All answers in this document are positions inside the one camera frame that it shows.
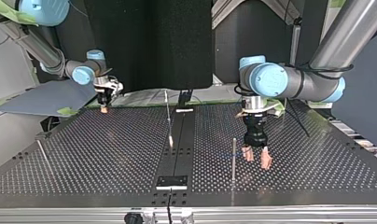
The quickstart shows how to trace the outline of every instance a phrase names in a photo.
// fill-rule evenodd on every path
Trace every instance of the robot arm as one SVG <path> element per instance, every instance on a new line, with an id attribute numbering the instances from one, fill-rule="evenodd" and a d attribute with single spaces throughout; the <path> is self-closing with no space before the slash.
<path id="1" fill-rule="evenodd" d="M 264 132 L 267 98 L 297 98 L 314 102 L 338 101 L 345 89 L 343 72 L 377 34 L 377 0 L 347 0 L 307 67 L 267 63 L 264 56 L 242 58 L 240 83 L 243 118 L 247 126 L 244 152 L 262 147 L 261 167 L 268 169 L 267 134 Z M 246 159 L 253 160 L 253 155 Z"/>
<path id="2" fill-rule="evenodd" d="M 23 2 L 21 2 L 21 7 L 28 5 Z M 41 24 L 57 25 L 66 17 L 69 6 L 67 1 L 58 2 L 58 4 L 61 4 L 60 6 L 47 2 L 43 4 L 42 8 L 49 11 L 52 11 L 53 7 L 64 8 L 65 11 L 64 16 L 57 18 L 58 20 L 40 20 Z M 30 13 L 33 7 L 29 4 L 28 8 L 22 8 L 22 10 L 29 10 Z M 101 111 L 104 113 L 107 113 L 107 106 L 123 90 L 123 85 L 115 77 L 108 75 L 111 69 L 107 69 L 105 55 L 100 50 L 89 51 L 87 53 L 88 60 L 84 63 L 69 61 L 65 59 L 61 50 L 54 48 L 42 35 L 31 31 L 26 25 L 20 25 L 0 16 L 0 29 L 40 61 L 41 68 L 45 72 L 61 77 L 70 77 L 80 85 L 89 85 L 92 82 L 98 94 Z"/>

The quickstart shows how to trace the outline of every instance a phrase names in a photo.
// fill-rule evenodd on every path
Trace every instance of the thin metal pin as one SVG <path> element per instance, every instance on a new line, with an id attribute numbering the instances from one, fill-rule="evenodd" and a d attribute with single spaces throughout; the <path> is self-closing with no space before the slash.
<path id="1" fill-rule="evenodd" d="M 49 170 L 51 171 L 51 174 L 54 175 L 54 173 L 52 172 L 52 169 L 51 169 L 51 164 L 49 163 L 49 157 L 47 156 L 46 154 L 46 151 L 44 150 L 43 148 L 43 144 L 41 143 L 40 140 L 36 140 L 37 144 L 39 145 L 39 148 L 40 148 L 40 151 L 41 151 L 41 154 L 43 155 L 44 157 L 44 160 L 46 161 L 47 163 L 47 166 L 49 167 Z"/>
<path id="2" fill-rule="evenodd" d="M 36 142 L 39 145 L 39 148 L 40 148 L 41 154 L 44 157 L 44 160 L 46 160 L 46 162 L 49 162 L 49 158 L 47 157 L 46 151 L 44 150 L 43 145 L 41 144 L 40 140 L 36 140 Z"/>
<path id="3" fill-rule="evenodd" d="M 237 154 L 237 139 L 232 139 L 232 183 L 235 183 L 235 167 L 236 167 L 236 154 Z"/>
<path id="4" fill-rule="evenodd" d="M 166 103 L 166 112 L 167 112 L 167 120 L 168 120 L 168 128 L 169 128 L 169 133 L 168 133 L 168 140 L 169 140 L 169 146 L 172 148 L 174 147 L 174 139 L 172 137 L 172 121 L 171 121 L 171 112 L 169 108 L 169 96 L 167 90 L 164 90 L 165 94 L 165 103 Z"/>

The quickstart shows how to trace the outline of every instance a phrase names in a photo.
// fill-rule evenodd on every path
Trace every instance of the perforated metal plate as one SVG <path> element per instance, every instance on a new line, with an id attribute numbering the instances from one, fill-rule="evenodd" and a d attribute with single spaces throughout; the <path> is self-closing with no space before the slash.
<path id="1" fill-rule="evenodd" d="M 275 195 L 279 195 L 277 197 L 280 199 L 284 198 L 283 195 L 289 195 L 287 199 L 295 201 L 300 195 L 307 194 L 316 195 L 316 198 L 330 193 L 377 191 L 375 157 L 359 147 L 353 150 L 351 140 L 340 135 L 313 110 L 300 104 L 295 107 L 311 137 L 308 138 L 289 115 L 280 119 L 268 117 L 265 132 L 270 138 L 269 149 L 273 161 L 271 170 L 265 171 L 260 169 L 260 148 L 254 149 L 254 161 L 248 162 L 243 158 L 241 147 L 246 128 L 241 119 L 234 117 L 241 110 L 239 105 L 197 106 L 192 193 L 189 196 L 192 200 L 188 201 L 203 205 L 212 204 L 209 201 L 214 200 L 214 203 L 221 205 L 230 203 L 229 200 L 223 201 L 222 195 L 234 192 L 247 196 L 244 204 L 272 204 L 275 201 L 280 203 L 275 200 Z M 238 140 L 238 154 L 235 188 L 231 190 L 234 137 Z M 264 195 L 269 195 L 268 202 L 258 200 L 261 197 L 267 201 Z"/>
<path id="2" fill-rule="evenodd" d="M 148 195 L 167 133 L 163 107 L 85 110 L 46 140 L 47 159 L 36 149 L 0 175 L 0 195 Z"/>

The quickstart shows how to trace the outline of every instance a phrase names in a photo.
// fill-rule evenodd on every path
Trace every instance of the wall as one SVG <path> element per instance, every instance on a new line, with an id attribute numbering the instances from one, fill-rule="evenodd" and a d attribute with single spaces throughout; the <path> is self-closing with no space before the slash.
<path id="1" fill-rule="evenodd" d="M 0 32 L 0 43 L 6 40 Z M 26 53 L 12 40 L 0 45 L 0 99 L 36 85 L 32 64 Z M 30 146 L 41 132 L 43 117 L 0 113 L 0 165 Z"/>
<path id="2" fill-rule="evenodd" d="M 346 89 L 332 113 L 377 145 L 377 36 L 360 52 L 354 66 L 343 75 Z"/>
<path id="3" fill-rule="evenodd" d="M 39 123 L 42 119 L 32 115 L 0 115 L 0 166 L 35 141 L 42 131 Z"/>
<path id="4" fill-rule="evenodd" d="M 0 31 L 0 43 L 7 36 Z M 0 99 L 34 87 L 33 67 L 26 53 L 12 40 L 0 46 Z"/>

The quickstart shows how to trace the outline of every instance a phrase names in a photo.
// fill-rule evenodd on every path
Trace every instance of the metal bracket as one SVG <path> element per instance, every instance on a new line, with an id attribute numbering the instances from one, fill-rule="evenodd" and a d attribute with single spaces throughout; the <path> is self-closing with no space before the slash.
<path id="1" fill-rule="evenodd" d="M 181 176 L 160 176 L 157 180 L 157 190 L 186 190 L 188 189 L 188 177 Z"/>
<path id="2" fill-rule="evenodd" d="M 212 29 L 216 29 L 217 26 L 226 19 L 232 11 L 237 8 L 246 0 L 218 0 L 212 7 Z M 288 3 L 288 0 L 261 0 L 267 5 L 279 18 L 285 20 L 286 24 L 293 24 L 294 20 L 300 16 L 299 11 L 292 3 Z"/>

